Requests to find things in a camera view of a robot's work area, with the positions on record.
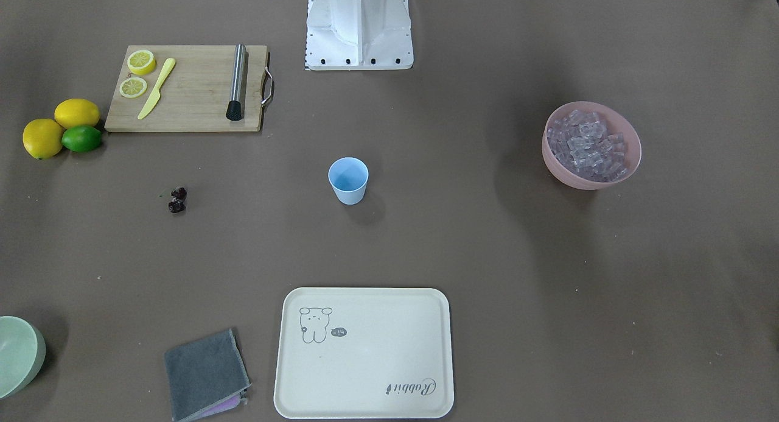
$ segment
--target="wooden cutting board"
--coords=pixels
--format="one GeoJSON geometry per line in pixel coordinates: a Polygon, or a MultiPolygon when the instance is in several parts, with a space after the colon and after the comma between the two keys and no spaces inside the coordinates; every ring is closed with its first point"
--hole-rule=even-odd
{"type": "Polygon", "coordinates": [[[268,47],[246,46],[246,50],[246,109],[244,119],[234,122],[225,117],[225,112],[230,101],[236,46],[128,46],[105,120],[106,130],[129,133],[259,131],[268,47]],[[154,53],[156,69],[141,76],[148,83],[147,92],[128,99],[119,94],[119,85],[130,76],[137,76],[128,69],[127,58],[139,49],[154,53]],[[159,90],[162,97],[151,113],[139,120],[138,113],[167,58],[175,58],[176,66],[159,90]]]}

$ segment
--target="cartoon bear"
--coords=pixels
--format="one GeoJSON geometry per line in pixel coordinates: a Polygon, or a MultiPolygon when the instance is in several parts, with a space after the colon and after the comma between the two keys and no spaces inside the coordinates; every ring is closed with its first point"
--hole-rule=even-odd
{"type": "Polygon", "coordinates": [[[300,309],[300,330],[303,331],[303,342],[321,343],[325,341],[332,312],[333,308],[300,309]]]}

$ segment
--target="gray towel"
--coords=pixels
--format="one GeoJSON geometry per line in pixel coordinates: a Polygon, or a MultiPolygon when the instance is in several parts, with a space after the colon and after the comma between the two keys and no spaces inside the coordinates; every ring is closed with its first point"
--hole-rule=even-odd
{"type": "Polygon", "coordinates": [[[250,382],[233,331],[165,353],[173,422],[190,422],[235,408],[250,382]]]}

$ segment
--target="yellow lemon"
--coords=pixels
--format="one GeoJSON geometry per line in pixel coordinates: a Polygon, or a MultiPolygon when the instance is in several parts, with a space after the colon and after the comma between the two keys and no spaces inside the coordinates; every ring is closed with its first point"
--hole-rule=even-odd
{"type": "Polygon", "coordinates": [[[62,101],[54,111],[54,120],[64,128],[76,125],[95,126],[100,122],[100,110],[94,102],[73,98],[62,101]]]}
{"type": "Polygon", "coordinates": [[[30,121],[22,133],[24,149],[36,159],[50,158],[62,149],[65,129],[52,119],[30,121]]]}
{"type": "Polygon", "coordinates": [[[127,57],[127,67],[130,69],[130,72],[133,72],[136,75],[147,75],[154,72],[154,68],[156,67],[154,54],[145,49],[135,51],[127,57]]]}
{"type": "Polygon", "coordinates": [[[146,89],[147,82],[143,78],[130,76],[119,85],[119,94],[123,97],[134,98],[144,94],[146,89]]]}

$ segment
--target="white tray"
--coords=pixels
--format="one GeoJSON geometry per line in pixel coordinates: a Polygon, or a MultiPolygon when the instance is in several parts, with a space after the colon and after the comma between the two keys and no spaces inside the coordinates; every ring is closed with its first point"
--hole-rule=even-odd
{"type": "Polygon", "coordinates": [[[431,288],[298,288],[281,313],[276,411],[435,418],[454,405],[449,301],[431,288]]]}

